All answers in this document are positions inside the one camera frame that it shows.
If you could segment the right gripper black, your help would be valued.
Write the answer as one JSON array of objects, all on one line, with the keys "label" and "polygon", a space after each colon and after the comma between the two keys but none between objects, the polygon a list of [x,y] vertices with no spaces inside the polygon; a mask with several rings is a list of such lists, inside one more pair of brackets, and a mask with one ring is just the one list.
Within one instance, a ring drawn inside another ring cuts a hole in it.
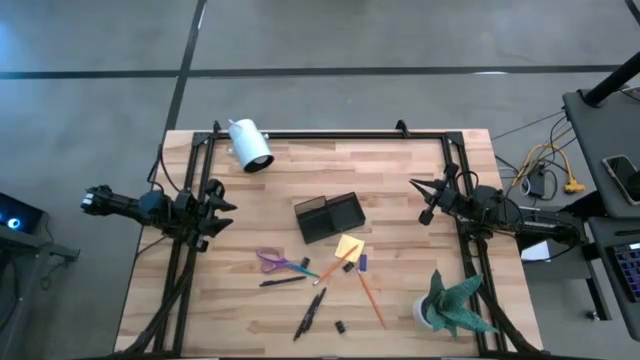
[{"label": "right gripper black", "polygon": [[[448,186],[449,182],[455,179],[458,170],[459,166],[451,163],[445,166],[444,177],[441,179],[409,180],[410,184],[420,192],[427,204],[427,207],[418,218],[422,225],[428,226],[431,223],[436,207],[439,207],[443,213],[453,217],[461,219],[470,219],[472,217],[471,200]],[[428,189],[434,190],[434,192],[430,193],[427,191]]]}]

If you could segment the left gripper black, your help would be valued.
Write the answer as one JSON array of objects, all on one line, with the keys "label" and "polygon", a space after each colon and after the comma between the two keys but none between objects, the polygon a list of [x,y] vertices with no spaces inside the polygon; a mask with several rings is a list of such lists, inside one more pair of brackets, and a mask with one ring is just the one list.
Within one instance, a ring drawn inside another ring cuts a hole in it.
[{"label": "left gripper black", "polygon": [[211,178],[205,186],[205,200],[197,200],[189,189],[182,189],[172,205],[176,212],[176,234],[197,252],[206,252],[206,236],[216,237],[233,223],[232,219],[220,219],[215,211],[228,212],[237,209],[236,205],[224,199],[224,185]]}]

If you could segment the purple handled scissors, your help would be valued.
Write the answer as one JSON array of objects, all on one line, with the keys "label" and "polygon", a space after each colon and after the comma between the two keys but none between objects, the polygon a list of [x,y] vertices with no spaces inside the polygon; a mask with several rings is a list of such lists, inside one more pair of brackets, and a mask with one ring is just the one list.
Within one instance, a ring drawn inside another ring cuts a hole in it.
[{"label": "purple handled scissors", "polygon": [[262,261],[261,271],[272,273],[276,270],[290,269],[311,277],[319,278],[319,275],[287,260],[276,248],[258,248],[256,255]]}]

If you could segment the plain black pen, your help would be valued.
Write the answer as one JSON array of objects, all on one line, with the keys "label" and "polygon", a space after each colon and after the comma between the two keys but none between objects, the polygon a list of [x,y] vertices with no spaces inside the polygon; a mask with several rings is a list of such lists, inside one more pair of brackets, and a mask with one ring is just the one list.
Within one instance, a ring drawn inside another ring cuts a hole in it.
[{"label": "plain black pen", "polygon": [[259,287],[263,288],[263,287],[276,286],[276,285],[281,285],[281,284],[286,284],[286,283],[291,283],[291,282],[302,281],[302,280],[305,280],[305,279],[307,279],[307,276],[295,276],[295,277],[289,277],[289,278],[284,278],[284,279],[267,280],[267,281],[264,281],[264,282],[260,283]]}]

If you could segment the yellow sticky note pad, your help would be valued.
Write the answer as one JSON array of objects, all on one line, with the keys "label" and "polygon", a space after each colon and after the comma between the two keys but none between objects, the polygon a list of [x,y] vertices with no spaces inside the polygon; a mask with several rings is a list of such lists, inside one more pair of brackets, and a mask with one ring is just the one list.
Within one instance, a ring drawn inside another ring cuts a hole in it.
[{"label": "yellow sticky note pad", "polygon": [[348,262],[357,262],[364,250],[365,242],[350,235],[343,234],[334,255]]}]

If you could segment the black mesh desk organizer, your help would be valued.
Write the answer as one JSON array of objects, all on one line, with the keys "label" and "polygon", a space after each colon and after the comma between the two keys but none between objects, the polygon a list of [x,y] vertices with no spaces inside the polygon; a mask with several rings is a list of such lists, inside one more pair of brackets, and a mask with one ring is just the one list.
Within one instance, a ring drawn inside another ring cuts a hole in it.
[{"label": "black mesh desk organizer", "polygon": [[355,192],[313,198],[294,206],[303,240],[310,244],[363,226],[366,217]]}]

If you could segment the black pen white scale print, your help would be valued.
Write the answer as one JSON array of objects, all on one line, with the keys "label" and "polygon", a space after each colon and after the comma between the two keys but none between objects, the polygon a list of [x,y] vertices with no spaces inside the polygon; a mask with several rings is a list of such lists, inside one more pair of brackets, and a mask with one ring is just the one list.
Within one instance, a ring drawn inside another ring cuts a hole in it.
[{"label": "black pen white scale print", "polygon": [[322,299],[326,293],[327,288],[323,288],[322,291],[314,298],[310,309],[308,310],[307,314],[305,315],[305,319],[303,321],[303,329],[302,332],[307,332],[312,324],[313,318],[315,316],[315,314],[317,313]]},{"label": "black pen white scale print", "polygon": [[307,327],[307,324],[309,322],[309,320],[312,317],[312,314],[314,312],[314,310],[316,309],[317,303],[319,301],[320,296],[316,295],[313,299],[313,301],[311,302],[308,310],[306,311],[303,319],[301,320],[300,325],[298,326],[296,333],[293,337],[293,341],[296,341],[305,331],[305,328]]}]

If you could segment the black power adapter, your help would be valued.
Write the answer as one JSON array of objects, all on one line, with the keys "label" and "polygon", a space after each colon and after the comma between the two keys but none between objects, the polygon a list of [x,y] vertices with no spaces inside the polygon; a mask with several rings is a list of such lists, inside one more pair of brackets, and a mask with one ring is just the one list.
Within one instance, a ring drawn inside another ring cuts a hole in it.
[{"label": "black power adapter", "polygon": [[528,195],[542,198],[545,195],[545,166],[536,164],[527,176],[529,181]]}]

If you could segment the white paper sheet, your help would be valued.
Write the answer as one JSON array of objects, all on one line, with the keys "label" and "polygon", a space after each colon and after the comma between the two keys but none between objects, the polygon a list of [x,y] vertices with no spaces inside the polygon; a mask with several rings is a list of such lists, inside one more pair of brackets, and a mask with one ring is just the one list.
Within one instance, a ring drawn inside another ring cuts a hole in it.
[{"label": "white paper sheet", "polygon": [[540,242],[521,251],[520,258],[523,263],[548,262],[551,257],[547,241]]}]

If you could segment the grey side desk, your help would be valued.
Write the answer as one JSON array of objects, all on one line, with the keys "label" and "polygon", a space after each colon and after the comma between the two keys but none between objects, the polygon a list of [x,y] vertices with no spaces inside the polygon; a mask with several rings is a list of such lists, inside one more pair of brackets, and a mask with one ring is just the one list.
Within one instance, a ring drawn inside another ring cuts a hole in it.
[{"label": "grey side desk", "polygon": [[599,107],[587,105],[578,92],[565,93],[562,100],[608,215],[640,218],[640,204],[626,200],[603,164],[605,158],[625,155],[640,170],[640,102],[621,93]]}]

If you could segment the dark grey keyboard desk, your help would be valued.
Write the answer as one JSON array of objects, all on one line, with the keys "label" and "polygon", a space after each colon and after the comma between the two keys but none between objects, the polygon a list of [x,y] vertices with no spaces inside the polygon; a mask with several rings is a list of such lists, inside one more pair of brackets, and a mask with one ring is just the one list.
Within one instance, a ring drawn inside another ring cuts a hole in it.
[{"label": "dark grey keyboard desk", "polygon": [[588,224],[629,335],[640,342],[640,302],[628,300],[606,251],[610,246],[640,242],[640,220],[590,218]]}]

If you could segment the black smartphone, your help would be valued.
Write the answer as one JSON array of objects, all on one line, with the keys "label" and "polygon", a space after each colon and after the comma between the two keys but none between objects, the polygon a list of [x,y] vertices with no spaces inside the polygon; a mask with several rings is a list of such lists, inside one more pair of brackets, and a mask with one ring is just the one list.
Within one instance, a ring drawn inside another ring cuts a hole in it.
[{"label": "black smartphone", "polygon": [[640,170],[626,155],[614,155],[602,160],[603,166],[623,197],[631,205],[640,205]]}]

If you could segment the dark grey equipment cart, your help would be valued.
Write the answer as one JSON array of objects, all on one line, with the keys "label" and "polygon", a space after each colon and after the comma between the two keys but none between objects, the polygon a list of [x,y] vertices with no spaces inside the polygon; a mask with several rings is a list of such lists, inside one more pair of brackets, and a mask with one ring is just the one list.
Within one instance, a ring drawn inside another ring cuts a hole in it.
[{"label": "dark grey equipment cart", "polygon": [[18,358],[28,313],[50,257],[75,262],[79,254],[77,248],[0,226],[0,360]]}]

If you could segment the backlit keyboard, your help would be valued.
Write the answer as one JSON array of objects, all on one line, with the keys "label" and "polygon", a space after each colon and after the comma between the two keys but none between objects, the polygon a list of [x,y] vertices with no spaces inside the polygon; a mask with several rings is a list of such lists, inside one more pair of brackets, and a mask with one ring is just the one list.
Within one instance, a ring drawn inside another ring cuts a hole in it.
[{"label": "backlit keyboard", "polygon": [[610,246],[606,251],[628,300],[640,302],[640,242]]}]

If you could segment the black aluminium table frame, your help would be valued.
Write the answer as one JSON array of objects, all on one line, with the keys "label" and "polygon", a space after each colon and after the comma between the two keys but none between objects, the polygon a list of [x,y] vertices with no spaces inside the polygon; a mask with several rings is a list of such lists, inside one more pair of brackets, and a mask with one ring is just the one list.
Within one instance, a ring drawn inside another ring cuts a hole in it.
[{"label": "black aluminium table frame", "polygon": [[[465,277],[458,227],[436,214],[418,221],[422,196],[410,179],[431,179],[454,162],[469,169],[458,184],[501,183],[489,134],[483,129],[388,131],[273,131],[275,155],[266,170],[247,174],[229,140],[214,144],[211,174],[237,206],[233,223],[198,255],[181,353],[185,357],[438,357],[476,355],[507,345],[503,336],[460,330],[454,338],[416,323],[414,303],[438,270],[447,286]],[[290,269],[261,271],[258,248],[276,248],[290,262],[310,259],[319,277],[336,261],[339,240],[306,244],[294,206],[355,192],[366,221],[353,230],[365,242],[362,273],[383,314],[383,329],[357,271],[318,278]],[[267,280],[307,276],[270,287]],[[311,327],[293,337],[314,297],[327,288]],[[343,321],[339,334],[335,323]]]}]

